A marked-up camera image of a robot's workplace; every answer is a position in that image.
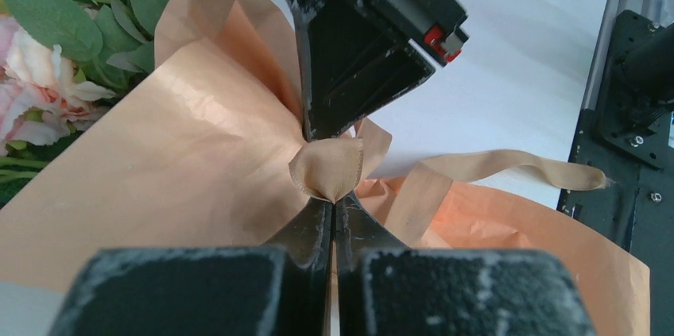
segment paper bouquet wrap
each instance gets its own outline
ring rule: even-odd
[[[354,137],[307,144],[294,33],[270,0],[171,0],[155,38],[154,73],[0,210],[0,282],[66,292],[101,248],[259,245],[310,195],[355,189],[412,247],[547,250],[599,334],[649,334],[643,263],[561,213],[469,184],[529,165],[589,190],[606,188],[601,171],[496,150],[368,180],[391,136],[364,120]]]

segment flower bouquet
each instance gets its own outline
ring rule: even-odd
[[[0,0],[0,205],[154,69],[169,0]]]

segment red component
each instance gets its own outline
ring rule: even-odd
[[[433,50],[435,50],[438,53],[438,55],[443,57],[447,62],[452,62],[454,58],[456,58],[457,56],[459,56],[459,54],[461,54],[461,50],[455,52],[454,54],[445,56],[446,52],[444,48],[440,46],[440,42],[442,42],[444,37],[445,37],[444,31],[438,25],[434,25],[426,32],[424,42],[428,46],[430,46]]]

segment black mounting plate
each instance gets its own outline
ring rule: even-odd
[[[674,149],[668,165],[656,170],[593,132],[597,114],[580,114],[569,161],[603,170],[613,183],[595,191],[562,191],[557,210],[589,226],[650,268],[651,334],[674,329]],[[651,194],[659,193],[660,202]]]
[[[626,83],[619,79],[613,66],[626,52],[650,40],[660,30],[664,29],[657,28],[648,18],[629,10],[616,17],[597,102],[599,113],[597,130],[601,138],[654,168],[663,168],[667,164],[671,118],[664,115],[657,119],[649,127],[649,133],[626,128],[627,109],[633,106],[635,95]],[[644,139],[643,144],[637,147],[630,142],[636,136]]]

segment black metal bracket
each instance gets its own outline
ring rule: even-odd
[[[412,250],[351,193],[310,199],[263,246],[103,250],[50,336],[327,334],[332,241],[341,334],[596,335],[552,255]]]
[[[287,0],[295,21],[307,140],[335,137],[421,85],[467,35],[456,0]]]
[[[642,112],[640,106],[650,108],[650,99],[630,85],[620,67],[631,51],[664,31],[656,25],[629,10],[616,17],[597,103],[597,130],[609,145],[653,168],[663,168],[668,158],[670,111],[639,126],[633,118]]]
[[[674,328],[674,25],[632,11],[618,15],[597,110],[582,110],[569,161],[603,170],[606,189],[563,191],[557,210],[646,263],[651,333]]]

